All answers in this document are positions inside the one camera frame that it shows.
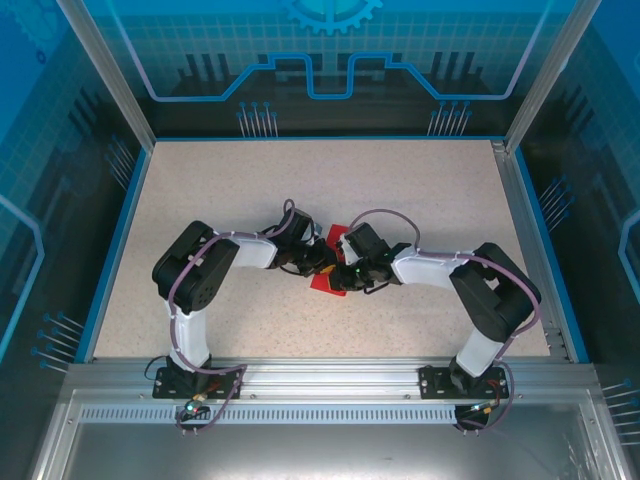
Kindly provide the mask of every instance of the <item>blue border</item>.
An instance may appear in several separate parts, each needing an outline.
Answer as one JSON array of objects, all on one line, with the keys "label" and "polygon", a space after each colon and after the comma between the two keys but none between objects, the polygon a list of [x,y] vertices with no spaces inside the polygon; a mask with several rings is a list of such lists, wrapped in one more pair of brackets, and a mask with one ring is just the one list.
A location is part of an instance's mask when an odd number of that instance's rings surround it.
[{"label": "blue border", "polygon": [[102,320],[104,320],[104,314],[107,310],[107,304],[109,303],[109,297],[111,296],[111,290],[116,279],[116,273],[118,272],[118,266],[122,259],[122,253],[124,252],[124,246],[129,236],[129,230],[131,229],[131,223],[133,222],[133,215],[136,211],[140,194],[142,193],[142,185],[149,169],[149,163],[151,161],[151,155],[149,155],[144,149],[140,151],[136,167],[131,176],[131,182],[129,183],[129,190],[124,198],[122,204],[122,210],[120,211],[120,217],[116,224],[116,229],[113,232],[111,239],[111,245],[107,252],[107,258],[100,274],[100,280],[96,287],[96,293],[93,296],[93,302],[91,302],[91,308],[89,315],[87,316],[87,323],[85,324],[82,337],[80,338],[80,345],[76,351],[75,362],[84,363],[89,360],[89,357],[93,355],[96,342],[98,341],[98,334],[100,333],[100,327],[102,326]]},{"label": "blue border", "polygon": [[158,137],[158,142],[253,142],[253,141],[291,141],[291,140],[504,140],[502,135],[467,136],[467,137],[437,137],[426,135],[359,135],[343,137]]},{"label": "blue border", "polygon": [[565,340],[570,340],[573,343],[573,347],[576,351],[577,361],[579,363],[589,363],[589,355],[587,354],[587,349],[585,348],[584,340],[582,339],[582,333],[580,333],[580,327],[578,327],[578,320],[576,319],[575,312],[573,311],[573,306],[571,305],[571,300],[569,299],[569,292],[567,291],[567,286],[564,283],[564,278],[562,278],[560,265],[558,264],[558,258],[556,257],[555,250],[553,249],[549,231],[547,230],[547,226],[544,223],[544,217],[542,216],[542,210],[540,209],[540,204],[538,203],[538,197],[536,196],[535,190],[533,189],[533,182],[531,181],[531,176],[529,175],[529,170],[527,169],[527,165],[524,161],[524,156],[522,154],[522,150],[520,150],[520,147],[516,149],[515,153],[518,167],[520,168],[520,172],[522,174],[522,180],[524,181],[524,187],[527,191],[527,196],[529,197],[529,203],[531,203],[531,208],[533,210],[533,215],[535,217],[538,231],[540,232],[540,237],[542,238],[542,245],[544,247],[545,254],[547,255],[547,259],[549,260],[549,265],[551,266],[551,274],[553,275],[553,279],[556,284],[558,296],[560,297],[560,303],[562,304],[562,309],[564,310],[564,315],[567,319],[567,326],[569,328],[569,335],[571,336],[571,338]]}]

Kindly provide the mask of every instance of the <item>circuit pattern graphic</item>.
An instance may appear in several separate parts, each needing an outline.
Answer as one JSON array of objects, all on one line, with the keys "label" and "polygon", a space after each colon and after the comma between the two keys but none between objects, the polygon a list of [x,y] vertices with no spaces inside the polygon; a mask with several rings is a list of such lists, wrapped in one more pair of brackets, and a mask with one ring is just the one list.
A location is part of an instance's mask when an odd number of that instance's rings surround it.
[{"label": "circuit pattern graphic", "polygon": [[4,0],[0,12],[9,13],[22,32],[38,49],[44,49],[58,33],[58,14],[54,0]]},{"label": "circuit pattern graphic", "polygon": [[373,10],[382,7],[381,0],[282,0],[289,20],[313,33],[336,31],[346,34],[350,28],[360,28],[362,20],[371,20]]}]

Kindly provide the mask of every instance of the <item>glass panel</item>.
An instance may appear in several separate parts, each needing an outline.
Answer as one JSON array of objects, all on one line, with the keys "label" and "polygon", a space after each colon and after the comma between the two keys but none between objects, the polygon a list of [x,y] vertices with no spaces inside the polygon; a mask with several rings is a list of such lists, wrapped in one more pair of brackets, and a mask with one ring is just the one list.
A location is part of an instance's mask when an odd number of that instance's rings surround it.
[{"label": "glass panel", "polygon": [[27,478],[140,146],[55,2],[2,3],[0,65],[0,464]]},{"label": "glass panel", "polygon": [[159,136],[503,135],[573,0],[91,0]]},{"label": "glass panel", "polygon": [[600,5],[522,145],[542,233],[604,386],[640,383],[638,22],[638,2]]}]

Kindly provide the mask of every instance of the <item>work surface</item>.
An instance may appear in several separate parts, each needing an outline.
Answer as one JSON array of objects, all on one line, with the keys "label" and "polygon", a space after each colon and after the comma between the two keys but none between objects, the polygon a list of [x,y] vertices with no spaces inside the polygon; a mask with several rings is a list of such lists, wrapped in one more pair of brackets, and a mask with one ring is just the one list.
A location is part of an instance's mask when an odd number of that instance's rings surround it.
[{"label": "work surface", "polygon": [[[96,357],[169,351],[169,319],[153,266],[193,220],[218,231],[262,230],[293,198],[328,232],[371,208],[412,218],[424,249],[499,244],[522,254],[489,141],[318,140],[156,145],[116,277]],[[367,218],[393,246],[413,230]],[[278,270],[232,269],[207,309],[216,357],[452,356],[472,324],[458,296],[425,285],[337,297]],[[548,355],[540,325],[509,355]]]}]

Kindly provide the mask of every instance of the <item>red block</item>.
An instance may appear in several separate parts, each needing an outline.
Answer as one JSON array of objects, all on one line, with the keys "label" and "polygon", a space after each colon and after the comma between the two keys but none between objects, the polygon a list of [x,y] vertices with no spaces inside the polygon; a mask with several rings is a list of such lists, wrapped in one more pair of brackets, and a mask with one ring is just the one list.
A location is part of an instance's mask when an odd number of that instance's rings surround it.
[{"label": "red block", "polygon": [[[340,241],[340,235],[347,232],[347,230],[349,230],[349,227],[345,227],[344,225],[331,225],[329,235],[327,235],[327,245],[329,245],[329,247],[338,254],[338,258],[343,262],[344,255],[340,253],[340,251],[336,247],[336,243]],[[341,292],[339,290],[331,289],[331,287],[329,286],[328,273],[318,273],[314,275],[313,280],[311,280],[311,288],[315,288],[316,290],[320,290],[321,292],[332,293],[340,297],[344,297],[347,295],[347,292]]]}]

